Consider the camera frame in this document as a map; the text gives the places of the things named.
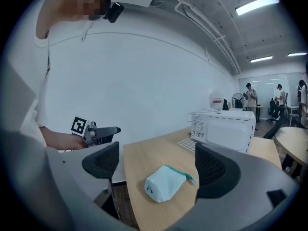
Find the black chair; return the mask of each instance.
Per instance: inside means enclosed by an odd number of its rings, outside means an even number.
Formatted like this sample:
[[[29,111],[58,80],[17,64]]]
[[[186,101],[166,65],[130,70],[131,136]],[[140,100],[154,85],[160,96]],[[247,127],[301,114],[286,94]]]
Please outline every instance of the black chair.
[[[264,139],[271,139],[278,132],[278,130],[283,126],[283,124],[288,120],[285,115],[280,115],[280,119],[276,122],[276,124],[264,135]]]
[[[229,110],[229,107],[228,107],[228,101],[226,99],[223,100],[223,107],[222,107],[222,110]]]
[[[269,115],[271,116],[270,119],[267,119],[266,121],[267,122],[272,122],[272,121],[275,121],[277,122],[277,117],[274,117],[276,115],[275,113],[275,110],[277,110],[278,106],[279,106],[279,103],[278,102],[275,102],[274,99],[272,98],[270,103],[269,103]]]

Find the fluorescent light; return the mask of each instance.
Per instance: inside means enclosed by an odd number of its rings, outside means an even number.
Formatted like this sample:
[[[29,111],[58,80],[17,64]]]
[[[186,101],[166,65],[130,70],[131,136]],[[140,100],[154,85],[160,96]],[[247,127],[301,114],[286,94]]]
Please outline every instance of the fluorescent light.
[[[263,6],[274,4],[274,3],[279,3],[279,0],[257,0],[257,1],[251,2],[249,4],[246,4],[236,9],[236,11],[238,15],[242,15],[244,13],[255,10],[257,8],[261,8]]]
[[[263,58],[258,58],[258,59],[253,59],[250,62],[254,63],[254,62],[258,62],[258,61],[263,61],[263,60],[268,60],[268,59],[272,59],[273,56],[267,56],[267,57],[263,57]]]
[[[306,55],[307,52],[301,52],[301,53],[291,53],[291,54],[288,54],[288,56],[304,56]]]

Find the gray robot arm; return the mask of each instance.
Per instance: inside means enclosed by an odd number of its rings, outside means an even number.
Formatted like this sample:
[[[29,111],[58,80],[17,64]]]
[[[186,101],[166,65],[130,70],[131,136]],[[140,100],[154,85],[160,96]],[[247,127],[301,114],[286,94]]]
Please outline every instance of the gray robot arm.
[[[87,126],[83,140],[87,147],[110,143],[115,134],[121,132],[118,127],[98,128],[96,122],[91,121]]]

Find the small bag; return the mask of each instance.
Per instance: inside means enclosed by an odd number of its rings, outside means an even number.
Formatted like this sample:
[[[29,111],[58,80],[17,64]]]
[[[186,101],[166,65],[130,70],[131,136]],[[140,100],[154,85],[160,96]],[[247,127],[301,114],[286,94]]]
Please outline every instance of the small bag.
[[[191,180],[194,185],[197,184],[193,176],[165,165],[146,179],[144,190],[150,198],[161,203],[170,200],[187,179]]]

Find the cable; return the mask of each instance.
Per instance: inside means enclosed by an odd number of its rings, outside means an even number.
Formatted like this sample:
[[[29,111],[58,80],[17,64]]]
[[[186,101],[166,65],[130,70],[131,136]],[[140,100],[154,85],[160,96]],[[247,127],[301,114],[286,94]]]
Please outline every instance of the cable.
[[[83,34],[82,34],[82,37],[81,37],[81,42],[83,42],[86,39],[87,32],[90,29],[90,27],[93,25],[93,22],[94,21],[87,21],[85,29],[83,30]]]
[[[206,45],[205,45],[205,49],[206,49],[206,54],[207,54],[208,64],[209,64],[209,65],[211,65],[211,64],[210,64],[210,57],[209,57],[209,55],[208,55],[208,50],[207,50]]]

